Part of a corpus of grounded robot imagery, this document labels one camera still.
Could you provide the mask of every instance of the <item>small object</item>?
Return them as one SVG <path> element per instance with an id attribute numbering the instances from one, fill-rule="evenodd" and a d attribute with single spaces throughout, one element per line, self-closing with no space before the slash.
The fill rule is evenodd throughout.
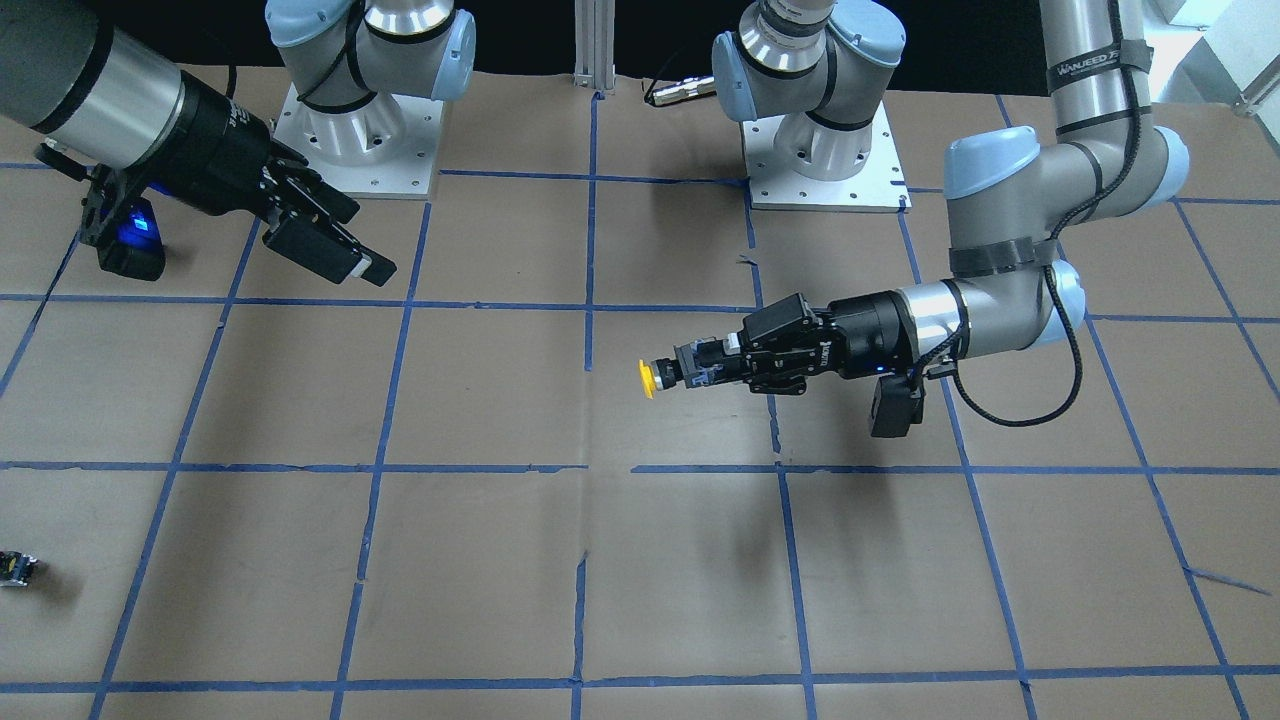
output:
<path id="1" fill-rule="evenodd" d="M 0 588 L 24 588 L 40 561 L 22 552 L 0 550 Z"/>
<path id="2" fill-rule="evenodd" d="M 653 393 L 658 389 L 658 383 L 653 379 L 653 368 L 644 360 L 640 361 L 640 384 L 644 386 L 644 396 L 653 400 Z"/>

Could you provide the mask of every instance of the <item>black cable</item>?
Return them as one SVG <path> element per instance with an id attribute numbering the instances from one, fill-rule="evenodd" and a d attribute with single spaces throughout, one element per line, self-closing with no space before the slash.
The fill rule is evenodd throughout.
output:
<path id="1" fill-rule="evenodd" d="M 658 86 L 658 81 L 662 78 L 662 74 L 667 72 L 667 68 L 671 67 L 671 64 L 676 60 L 676 58 L 678 58 L 680 54 L 684 53 L 687 47 L 689 42 L 685 42 L 684 45 L 677 47 L 675 53 L 667 56 L 667 60 L 662 64 L 660 68 L 658 68 L 658 72 L 654 73 L 653 81 L 649 83 L 649 87 L 644 91 L 644 101 L 646 104 L 649 105 L 654 104 L 653 91 Z"/>
<path id="2" fill-rule="evenodd" d="M 333 61 L 325 69 L 324 74 L 320 76 L 306 92 L 298 94 L 298 102 L 306 102 L 307 97 L 311 97 L 315 91 L 320 90 L 320 86 L 329 82 L 333 73 L 337 72 L 338 65 L 347 59 L 347 55 L 356 47 L 356 31 L 360 28 L 360 19 L 365 17 L 365 4 L 367 0 L 360 0 L 358 3 L 352 3 L 351 10 L 347 13 L 347 38 L 342 44 L 342 50 L 334 56 Z"/>
<path id="3" fill-rule="evenodd" d="M 1108 10 L 1108 20 L 1111 24 L 1111 40 L 1116 45 L 1120 45 L 1124 40 L 1124 28 L 1120 22 L 1120 1 L 1111 0 L 1108 3 L 1107 10 Z M 1121 83 L 1124 86 L 1125 101 L 1129 105 L 1129 135 L 1125 138 L 1124 163 L 1121 164 L 1120 172 L 1116 174 L 1115 179 L 1107 183 L 1107 186 L 1103 187 L 1101 191 L 1098 191 L 1093 197 L 1068 210 L 1066 214 L 1062 215 L 1062 219 L 1060 219 L 1057 224 L 1053 225 L 1053 231 L 1048 236 L 1048 240 L 1053 243 L 1057 243 L 1059 234 L 1061 234 L 1062 228 L 1069 225 L 1071 220 L 1074 220 L 1082 213 L 1097 208 L 1103 200 L 1106 200 L 1112 192 L 1115 192 L 1116 188 L 1120 187 L 1120 183 L 1123 183 L 1125 178 L 1129 177 L 1129 172 L 1133 169 L 1133 165 L 1138 159 L 1138 147 L 1142 140 L 1142 113 L 1140 108 L 1138 108 L 1138 88 L 1134 85 L 1133 70 L 1128 65 L 1120 65 L 1119 69 L 1120 69 Z M 1080 393 L 1080 386 L 1084 379 L 1084 361 L 1080 357 L 1080 343 L 1075 337 L 1075 328 L 1071 327 L 1071 320 L 1070 318 L 1068 318 L 1066 307 L 1064 307 L 1062 305 L 1062 299 L 1059 296 L 1057 278 L 1053 274 L 1052 264 L 1044 265 L 1044 286 L 1047 287 L 1050 299 L 1053 302 L 1053 310 L 1057 313 L 1059 319 L 1062 322 L 1062 329 L 1066 332 L 1068 345 L 1070 345 L 1071 347 L 1071 364 L 1073 364 L 1071 389 L 1068 392 L 1066 400 L 1064 400 L 1062 404 L 1057 406 L 1057 409 L 1038 418 L 1032 418 L 1028 420 L 1007 420 L 1005 418 L 996 416 L 984 410 L 983 407 L 980 407 L 973 400 L 973 397 L 969 396 L 969 392 L 964 387 L 964 382 L 960 379 L 960 359 L 952 357 L 955 368 L 952 369 L 951 375 L 955 377 L 956 392 L 960 393 L 960 398 L 964 400 L 965 405 L 968 405 L 970 410 L 977 413 L 983 419 L 989 420 L 997 425 L 1002 425 L 1006 428 L 1029 428 L 1033 425 L 1042 425 L 1044 423 L 1060 418 L 1064 413 L 1066 413 L 1071 407 L 1071 405 L 1075 404 L 1075 400 Z M 938 357 L 943 351 L 955 345 L 956 341 L 959 341 L 961 328 L 964 325 L 965 323 L 961 323 L 954 332 L 951 332 L 951 334 L 948 334 L 941 343 L 938 343 L 937 347 L 931 350 L 925 356 L 922 356 L 920 360 L 916 363 L 916 365 L 913 366 L 911 369 L 914 374 L 913 382 L 915 384 L 920 382 L 920 374 L 923 373 L 924 368 L 929 363 L 932 363 L 936 357 Z"/>

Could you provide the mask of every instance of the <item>brown paper floor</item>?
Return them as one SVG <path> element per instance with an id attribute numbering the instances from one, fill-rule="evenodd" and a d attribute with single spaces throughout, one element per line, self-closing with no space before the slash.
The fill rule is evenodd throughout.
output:
<path id="1" fill-rule="evenodd" d="M 197 68 L 219 86 L 216 68 Z M 280 69 L 238 100 L 279 111 Z M 430 205 L 370 200 L 384 288 L 157 197 L 101 273 L 83 187 L 0 131 L 0 717 L 1280 717 L 1280 159 L 1162 105 L 1172 202 L 1064 233 L 1084 388 L 1004 429 L 934 386 L 645 400 L 636 360 L 791 292 L 947 274 L 942 155 L 1047 99 L 890 92 L 906 214 L 748 208 L 714 101 L 480 74 Z M 45 293 L 51 295 L 45 301 Z M 997 414 L 1065 346 L 965 365 Z"/>

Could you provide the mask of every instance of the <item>light blue joint cap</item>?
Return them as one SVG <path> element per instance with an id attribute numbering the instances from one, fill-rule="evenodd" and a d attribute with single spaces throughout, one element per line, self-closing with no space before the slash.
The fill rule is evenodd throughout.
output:
<path id="1" fill-rule="evenodd" d="M 831 10 L 827 27 L 841 44 L 882 68 L 902 61 L 906 29 L 887 8 L 872 0 L 840 0 Z"/>
<path id="2" fill-rule="evenodd" d="M 746 65 L 731 32 L 722 32 L 712 45 L 712 74 L 716 76 L 716 96 L 728 119 L 736 123 L 760 119 L 751 97 Z"/>
<path id="3" fill-rule="evenodd" d="M 471 68 L 476 60 L 476 19 L 466 10 L 457 10 L 449 40 L 444 46 L 444 59 L 435 73 L 431 87 L 433 100 L 457 100 L 471 85 Z"/>
<path id="4" fill-rule="evenodd" d="M 947 147 L 942 196 L 959 200 L 987 190 L 1039 156 L 1036 131 L 1021 126 L 957 140 Z"/>
<path id="5" fill-rule="evenodd" d="M 1080 273 L 1076 273 L 1075 268 L 1066 260 L 1053 260 L 1053 274 L 1057 278 L 1057 296 L 1062 299 L 1066 316 L 1071 320 L 1071 328 L 1079 332 L 1084 323 L 1084 288 L 1080 287 Z M 1062 327 L 1062 319 L 1055 311 L 1044 323 L 1041 336 L 1027 347 L 1048 345 L 1060 340 L 1066 340 L 1066 328 Z"/>
<path id="6" fill-rule="evenodd" d="M 347 17 L 353 0 L 268 0 L 266 27 L 276 47 L 302 45 Z"/>
<path id="7" fill-rule="evenodd" d="M 1187 143 L 1183 142 L 1183 138 L 1166 127 L 1156 126 L 1156 132 L 1165 138 L 1165 145 L 1169 147 L 1169 164 L 1165 165 L 1165 177 L 1160 178 L 1156 192 L 1134 213 L 1142 213 L 1147 208 L 1160 205 L 1176 195 L 1183 188 L 1183 183 L 1187 182 L 1187 174 L 1192 169 L 1192 154 L 1187 150 Z"/>

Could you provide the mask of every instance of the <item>mounting plate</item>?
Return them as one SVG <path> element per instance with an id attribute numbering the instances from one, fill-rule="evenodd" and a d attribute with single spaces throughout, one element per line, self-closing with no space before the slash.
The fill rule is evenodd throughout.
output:
<path id="1" fill-rule="evenodd" d="M 781 124 L 781 115 L 742 123 L 751 208 L 844 213 L 897 213 L 911 208 L 883 102 L 872 119 L 873 141 L 867 163 L 845 181 L 818 181 L 788 168 L 773 149 L 773 136 Z"/>
<path id="2" fill-rule="evenodd" d="M 430 200 L 440 146 L 445 104 L 440 100 L 393 95 L 404 117 L 404 136 L 385 147 L 379 163 L 338 165 L 311 147 L 298 114 L 298 94 L 291 85 L 275 138 L 306 156 L 324 181 L 352 197 L 387 200 Z"/>

